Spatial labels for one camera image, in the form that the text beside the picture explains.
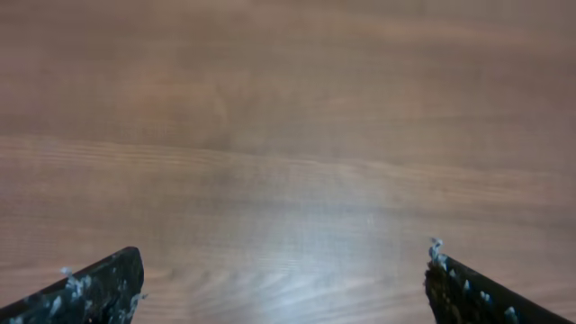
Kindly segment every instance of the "wooden table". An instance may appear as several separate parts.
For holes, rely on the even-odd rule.
[[[135,323],[576,320],[576,2],[6,0],[0,303],[128,245]]]

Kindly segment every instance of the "wood grain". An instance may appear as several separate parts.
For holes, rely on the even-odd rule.
[[[128,245],[136,323],[432,323],[428,239],[576,320],[572,0],[0,4],[0,304]]]

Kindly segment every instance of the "brown wooden tabletop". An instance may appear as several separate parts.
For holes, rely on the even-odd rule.
[[[576,320],[573,0],[0,2],[0,304],[126,246],[134,323]]]

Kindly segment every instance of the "wooden surface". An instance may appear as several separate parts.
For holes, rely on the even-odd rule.
[[[576,320],[575,12],[2,1],[0,303],[133,245],[135,323],[433,323],[440,237]]]

